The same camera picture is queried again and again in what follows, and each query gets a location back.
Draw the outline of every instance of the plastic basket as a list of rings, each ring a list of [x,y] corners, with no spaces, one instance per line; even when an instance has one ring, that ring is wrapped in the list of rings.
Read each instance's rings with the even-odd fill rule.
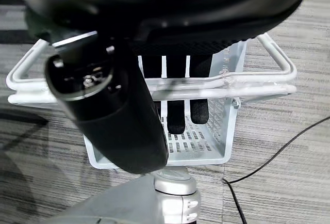
[[[163,57],[162,78],[146,79],[153,99],[162,101],[161,122],[169,148],[168,166],[225,163],[232,152],[240,98],[243,97],[245,101],[269,99],[296,91],[295,86],[286,84],[296,77],[294,64],[267,34],[258,36],[258,39],[281,70],[243,72],[247,42],[238,42],[213,55],[210,76],[207,78],[189,77],[190,58],[187,56],[185,78],[166,78],[166,57]],[[45,79],[23,78],[47,46],[47,42],[39,40],[8,74],[7,85],[16,91],[8,98],[10,103],[43,108],[52,108],[56,104]],[[192,123],[188,99],[208,99],[207,124]],[[172,135],[167,131],[166,101],[170,100],[185,100],[186,130],[182,135]],[[86,137],[84,140],[93,167],[116,168]]]

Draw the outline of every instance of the white metal basket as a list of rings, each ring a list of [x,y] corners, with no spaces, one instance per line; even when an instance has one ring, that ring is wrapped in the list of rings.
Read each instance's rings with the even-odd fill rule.
[[[280,71],[243,72],[246,42],[239,42],[213,55],[209,77],[190,78],[190,58],[187,56],[185,78],[166,78],[166,57],[163,57],[162,78],[146,79],[153,99],[162,101],[161,121],[167,134],[168,166],[225,163],[232,152],[240,98],[251,101],[296,92],[296,87],[287,83],[296,77],[294,64],[268,34],[257,38],[279,65]],[[10,103],[46,108],[56,103],[45,79],[22,79],[47,46],[47,42],[39,40],[8,74],[7,85],[16,91],[8,98]],[[191,122],[189,99],[209,99],[210,118],[207,124]],[[167,131],[166,101],[170,100],[186,100],[186,130],[182,135],[171,135]],[[86,137],[84,140],[92,166],[99,169],[116,168]]]

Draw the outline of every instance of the floor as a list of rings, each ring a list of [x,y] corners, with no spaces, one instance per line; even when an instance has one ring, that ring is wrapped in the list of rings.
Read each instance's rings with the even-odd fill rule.
[[[13,91],[7,88],[5,77],[31,47],[17,44],[17,37],[26,36],[26,27],[21,2],[14,4],[0,1],[1,213],[3,223],[29,224],[136,175],[93,168],[81,133],[62,111],[8,103]],[[296,133],[330,115],[329,0],[305,0],[293,16],[269,34],[297,66],[294,83],[298,92],[243,106],[229,162],[189,168],[203,199],[199,223],[241,223],[221,179],[248,174]],[[252,40],[245,68],[270,70],[275,65]],[[30,76],[41,72],[39,63]],[[330,122],[315,127],[265,169],[234,185],[248,223],[330,223],[329,136]]]

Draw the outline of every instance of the black cable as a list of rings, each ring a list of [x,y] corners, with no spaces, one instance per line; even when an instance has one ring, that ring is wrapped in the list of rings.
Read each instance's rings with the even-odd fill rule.
[[[248,224],[248,223],[246,222],[245,216],[244,216],[244,214],[243,214],[243,210],[242,210],[241,206],[240,206],[239,203],[238,203],[238,200],[237,200],[237,198],[236,198],[235,192],[234,192],[234,190],[233,190],[233,188],[232,188],[230,182],[228,182],[228,181],[225,180],[225,179],[222,179],[222,180],[228,185],[230,191],[232,192],[233,199],[234,199],[234,201],[235,201],[235,204],[236,204],[237,210],[238,210],[238,212],[239,212],[239,215],[241,216],[241,219],[242,219],[243,224]]]
[[[268,165],[269,163],[271,163],[288,145],[290,145],[293,141],[295,141],[299,136],[301,136],[302,134],[304,134],[306,131],[310,130],[311,128],[315,127],[316,125],[319,125],[320,123],[322,122],[325,122],[326,120],[329,120],[330,119],[330,116],[312,124],[311,126],[305,128],[304,130],[302,130],[300,133],[298,133],[296,136],[294,136],[291,140],[289,140],[286,144],[284,144],[279,150],[277,153],[275,153],[269,160],[267,160],[262,166],[260,166],[258,169],[254,170],[253,172],[251,172],[250,174],[240,178],[240,179],[237,179],[237,180],[233,180],[233,181],[230,181],[228,182],[227,180],[225,179],[222,179],[225,183],[227,183],[227,185],[229,186],[230,188],[230,191],[232,192],[232,195],[233,195],[233,199],[235,201],[235,204],[236,204],[236,208],[241,216],[241,219],[242,219],[242,222],[243,224],[246,224],[246,219],[245,219],[245,216],[243,214],[243,210],[241,208],[241,206],[239,205],[238,203],[238,200],[236,198],[236,195],[234,193],[234,190],[231,186],[231,184],[234,184],[234,183],[237,183],[239,181],[242,181],[244,179],[247,179],[248,177],[252,176],[253,174],[257,173],[258,171],[260,171],[263,167],[265,167],[266,165]]]

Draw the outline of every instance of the black padding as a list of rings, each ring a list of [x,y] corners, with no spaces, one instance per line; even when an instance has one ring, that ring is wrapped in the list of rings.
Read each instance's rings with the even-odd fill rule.
[[[186,56],[166,57],[167,78],[183,78],[186,75]],[[167,129],[171,134],[185,131],[185,102],[167,102]]]
[[[190,56],[190,77],[208,77],[212,63],[212,55]],[[195,124],[205,124],[208,121],[207,99],[190,100],[191,121]]]
[[[161,56],[142,56],[144,78],[161,78]],[[160,116],[160,101],[155,101]]]

